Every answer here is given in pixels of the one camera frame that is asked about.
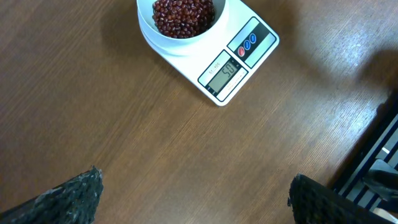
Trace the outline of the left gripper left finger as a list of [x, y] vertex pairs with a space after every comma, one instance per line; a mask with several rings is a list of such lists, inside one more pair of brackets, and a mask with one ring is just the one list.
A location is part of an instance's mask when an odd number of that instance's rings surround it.
[[92, 224], [103, 192], [100, 169], [92, 167], [1, 213], [1, 224]]

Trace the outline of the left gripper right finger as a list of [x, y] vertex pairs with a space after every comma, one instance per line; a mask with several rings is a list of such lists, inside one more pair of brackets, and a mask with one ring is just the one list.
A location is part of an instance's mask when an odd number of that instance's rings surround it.
[[298, 224], [392, 224], [303, 174], [293, 178], [287, 205]]

